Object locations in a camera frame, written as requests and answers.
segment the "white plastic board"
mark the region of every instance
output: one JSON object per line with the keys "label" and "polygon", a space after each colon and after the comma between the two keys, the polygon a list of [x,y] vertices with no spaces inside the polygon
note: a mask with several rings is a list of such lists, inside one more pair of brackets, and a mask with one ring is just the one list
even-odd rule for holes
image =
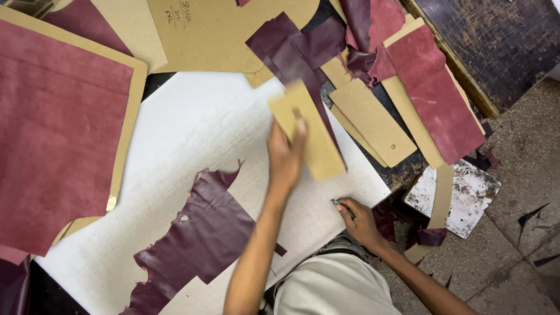
{"label": "white plastic board", "polygon": [[[404,202],[431,217],[436,197],[436,170],[427,167],[410,189]],[[445,227],[466,239],[474,229],[502,183],[488,173],[461,159],[453,164],[453,193]]]}
{"label": "white plastic board", "polygon": [[[61,240],[36,261],[91,315],[118,314],[136,282],[146,281],[133,255],[167,233],[196,172],[233,171],[229,192],[257,219],[268,183],[266,100],[281,94],[272,78],[253,90],[240,73],[179,72],[142,102],[114,211]],[[284,215],[267,287],[344,229],[331,198],[374,206],[390,191],[328,111],[348,174],[316,183],[304,169]],[[206,285],[197,277],[160,314],[221,314],[235,264]]]}

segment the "worktable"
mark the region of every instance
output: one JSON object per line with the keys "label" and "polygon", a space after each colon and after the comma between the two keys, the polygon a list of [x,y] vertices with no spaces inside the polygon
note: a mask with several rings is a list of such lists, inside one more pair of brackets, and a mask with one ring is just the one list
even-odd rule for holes
{"label": "worktable", "polygon": [[[336,14],[336,11],[328,0],[320,0],[319,8],[311,21],[303,28],[303,32],[310,31],[330,16]],[[159,73],[147,77],[144,96],[142,100],[155,92],[163,83],[169,80],[175,73]],[[330,82],[325,84],[323,89],[328,89]],[[390,100],[382,85],[377,84],[372,89],[373,94],[388,110],[391,116],[412,139],[405,123],[397,112],[393,102]],[[368,159],[374,169],[379,173],[385,184],[394,192],[402,185],[410,183],[428,164],[421,152],[417,150],[411,156],[403,160],[394,168],[383,168],[366,150],[358,145],[364,156]],[[76,303],[58,284],[48,276],[35,262],[32,262],[31,269],[33,272],[31,281],[31,305],[32,312],[47,314],[87,314],[81,306]]]}

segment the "person's left hand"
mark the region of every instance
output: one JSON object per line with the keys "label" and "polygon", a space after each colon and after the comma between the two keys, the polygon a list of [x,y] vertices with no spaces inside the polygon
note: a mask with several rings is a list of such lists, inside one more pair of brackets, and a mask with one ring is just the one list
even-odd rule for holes
{"label": "person's left hand", "polygon": [[293,143],[274,120],[268,138],[268,157],[270,160],[269,190],[286,196],[296,188],[304,165],[304,149],[307,142],[307,126],[303,119],[296,124]]}

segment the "marker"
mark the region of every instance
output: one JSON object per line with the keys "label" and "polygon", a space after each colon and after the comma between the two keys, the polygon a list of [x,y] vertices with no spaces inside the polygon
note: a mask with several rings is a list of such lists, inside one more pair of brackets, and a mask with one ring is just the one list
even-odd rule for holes
{"label": "marker", "polygon": [[[342,206],[342,205],[340,204],[340,202],[338,202],[338,201],[335,200],[335,199],[331,199],[330,201],[331,201],[335,206]],[[352,218],[352,220],[354,220],[354,218],[356,217],[356,216],[354,215],[354,213],[353,213],[352,211],[350,211],[350,209],[348,209],[348,212],[350,212],[350,218]]]}

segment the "burgundy leather scrap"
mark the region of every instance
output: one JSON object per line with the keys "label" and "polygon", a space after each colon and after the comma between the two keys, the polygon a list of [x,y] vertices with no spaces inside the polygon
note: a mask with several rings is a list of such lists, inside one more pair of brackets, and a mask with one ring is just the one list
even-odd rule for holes
{"label": "burgundy leather scrap", "polygon": [[0,244],[44,256],[103,216],[133,69],[0,21]]}
{"label": "burgundy leather scrap", "polygon": [[[329,117],[326,114],[325,106],[323,106],[323,100],[319,94],[319,90],[321,89],[320,81],[314,70],[292,44],[292,40],[299,36],[302,35],[297,26],[282,12],[272,20],[265,22],[245,44],[247,44],[259,59],[264,62],[282,84],[288,85],[290,82],[299,78],[303,80],[330,137],[340,152],[337,139],[334,137],[333,128],[330,125]],[[332,42],[338,45],[340,40]],[[314,46],[319,45],[318,40],[314,40],[313,43]]]}
{"label": "burgundy leather scrap", "polygon": [[346,68],[352,74],[352,78],[359,78],[371,88],[373,87],[373,79],[369,72],[375,65],[375,59],[377,59],[376,53],[365,53],[350,47],[348,49]]}
{"label": "burgundy leather scrap", "polygon": [[21,264],[0,260],[0,314],[29,313],[29,258]]}
{"label": "burgundy leather scrap", "polygon": [[447,237],[447,229],[411,230],[408,235],[407,249],[415,244],[425,246],[441,246]]}
{"label": "burgundy leather scrap", "polygon": [[389,208],[383,204],[377,205],[374,209],[375,225],[381,236],[390,242],[396,242],[394,216]]}
{"label": "burgundy leather scrap", "polygon": [[420,119],[447,164],[452,165],[485,142],[427,25],[399,39],[388,51]]}
{"label": "burgundy leather scrap", "polygon": [[[148,281],[136,284],[121,314],[157,315],[193,278],[209,284],[241,256],[255,222],[227,191],[238,173],[197,174],[167,234],[134,255]],[[280,245],[276,250],[286,253]]]}
{"label": "burgundy leather scrap", "polygon": [[369,29],[371,25],[370,0],[340,0],[340,6],[346,16],[346,41],[349,45],[356,43],[355,49],[365,53],[370,51]]}
{"label": "burgundy leather scrap", "polygon": [[393,0],[341,0],[340,5],[348,20],[346,40],[354,49],[348,55],[352,77],[373,87],[395,76],[383,41],[398,32],[405,22],[400,6]]}
{"label": "burgundy leather scrap", "polygon": [[73,0],[62,10],[45,15],[43,21],[133,57],[90,0]]}

